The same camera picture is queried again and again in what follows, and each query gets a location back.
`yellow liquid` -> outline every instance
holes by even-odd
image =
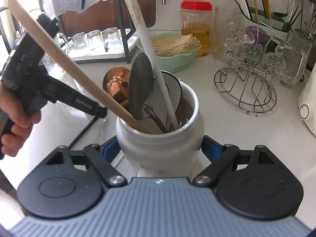
[[[200,41],[202,47],[199,50],[197,57],[206,56],[211,52],[210,28],[208,25],[202,23],[190,23],[187,25],[186,29],[181,29],[181,34],[184,36],[192,34]]]

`wire rack base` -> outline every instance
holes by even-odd
[[[214,83],[227,101],[247,114],[265,113],[277,104],[277,94],[267,77],[267,74],[257,72],[243,63],[236,68],[218,70],[214,75]]]

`white knob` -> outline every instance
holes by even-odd
[[[312,119],[312,117],[314,115],[313,106],[308,102],[303,103],[300,106],[298,111],[299,111],[299,116],[300,116],[301,120],[304,120],[304,121],[308,121],[308,120]]]

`purple plastic item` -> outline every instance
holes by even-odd
[[[254,35],[256,42],[257,42],[257,29],[258,29],[257,26],[246,27],[246,33],[248,34],[249,32],[251,32]],[[264,42],[267,42],[268,40],[269,40],[269,37],[267,33],[263,29],[259,28],[258,43],[264,43]]]

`jar with red lid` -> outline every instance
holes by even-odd
[[[208,1],[184,0],[181,3],[181,34],[193,34],[202,48],[197,57],[206,56],[211,52],[210,18],[213,7]]]

